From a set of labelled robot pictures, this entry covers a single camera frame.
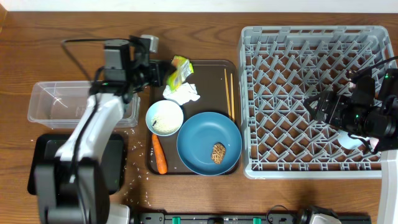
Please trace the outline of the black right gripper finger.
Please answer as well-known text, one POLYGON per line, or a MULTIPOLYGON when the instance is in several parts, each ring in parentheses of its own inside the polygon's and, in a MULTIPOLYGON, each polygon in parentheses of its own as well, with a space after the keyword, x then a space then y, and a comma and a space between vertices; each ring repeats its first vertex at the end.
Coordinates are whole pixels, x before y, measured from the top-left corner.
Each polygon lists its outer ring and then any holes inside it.
POLYGON ((303 105, 304 105, 305 109, 308 111, 308 113, 310 114, 311 118, 316 120, 317 119, 317 111, 316 111, 316 109, 314 109, 311 106, 311 103, 304 102, 303 105))
POLYGON ((328 95, 330 94, 329 91, 323 91, 315 96, 311 96, 306 99, 306 104, 312 104, 313 102, 324 101, 327 99, 328 95))

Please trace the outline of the white paper cup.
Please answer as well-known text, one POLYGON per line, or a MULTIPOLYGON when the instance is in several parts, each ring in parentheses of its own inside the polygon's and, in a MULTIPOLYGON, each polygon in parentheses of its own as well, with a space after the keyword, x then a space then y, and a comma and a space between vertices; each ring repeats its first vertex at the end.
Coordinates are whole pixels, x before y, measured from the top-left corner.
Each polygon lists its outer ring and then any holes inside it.
POLYGON ((349 136, 346 131, 339 130, 337 141, 345 149, 357 149, 359 146, 363 145, 363 141, 368 141, 369 137, 361 136, 349 136))

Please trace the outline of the yellow green snack wrapper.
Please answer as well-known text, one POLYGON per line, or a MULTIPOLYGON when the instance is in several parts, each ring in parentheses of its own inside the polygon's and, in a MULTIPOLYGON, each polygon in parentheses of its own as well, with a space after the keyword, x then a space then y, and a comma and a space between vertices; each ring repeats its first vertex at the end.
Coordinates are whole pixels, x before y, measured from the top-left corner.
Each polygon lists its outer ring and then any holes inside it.
POLYGON ((167 79, 167 85, 171 92, 177 90, 185 82, 187 77, 194 73, 192 63, 183 56, 175 55, 172 65, 176 68, 176 71, 167 79))

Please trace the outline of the white tissue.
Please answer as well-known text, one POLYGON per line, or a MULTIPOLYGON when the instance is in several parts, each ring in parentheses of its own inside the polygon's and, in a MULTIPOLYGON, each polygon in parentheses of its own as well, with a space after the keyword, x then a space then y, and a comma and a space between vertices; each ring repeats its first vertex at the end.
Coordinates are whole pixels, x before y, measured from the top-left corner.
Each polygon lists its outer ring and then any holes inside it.
POLYGON ((182 84, 175 91, 172 91, 167 85, 163 92, 163 97, 166 100, 174 101, 180 106, 189 101, 197 101, 200 99, 200 95, 197 92, 195 84, 189 83, 182 84))

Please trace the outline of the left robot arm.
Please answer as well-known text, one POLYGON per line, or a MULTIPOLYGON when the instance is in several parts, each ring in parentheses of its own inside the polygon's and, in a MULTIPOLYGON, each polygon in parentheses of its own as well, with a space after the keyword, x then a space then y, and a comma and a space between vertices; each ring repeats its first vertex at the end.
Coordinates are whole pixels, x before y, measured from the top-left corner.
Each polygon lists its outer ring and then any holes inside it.
POLYGON ((154 35, 102 42, 105 65, 89 78, 85 112, 55 156, 34 167, 41 223, 131 222, 127 205, 110 202, 101 160, 132 97, 145 86, 162 86, 175 68, 150 59, 159 45, 154 35))

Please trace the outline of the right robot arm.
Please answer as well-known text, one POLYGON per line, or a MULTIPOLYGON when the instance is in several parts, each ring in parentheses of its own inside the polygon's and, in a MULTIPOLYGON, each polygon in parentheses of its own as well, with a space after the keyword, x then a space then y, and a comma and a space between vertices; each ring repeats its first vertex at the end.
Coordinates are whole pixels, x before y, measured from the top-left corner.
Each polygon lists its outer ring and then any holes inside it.
POLYGON ((389 68, 376 93, 372 67, 353 73, 351 96, 323 91, 307 98, 303 105, 312 119, 345 131, 370 149, 381 154, 382 189, 378 223, 397 223, 397 69, 389 68))

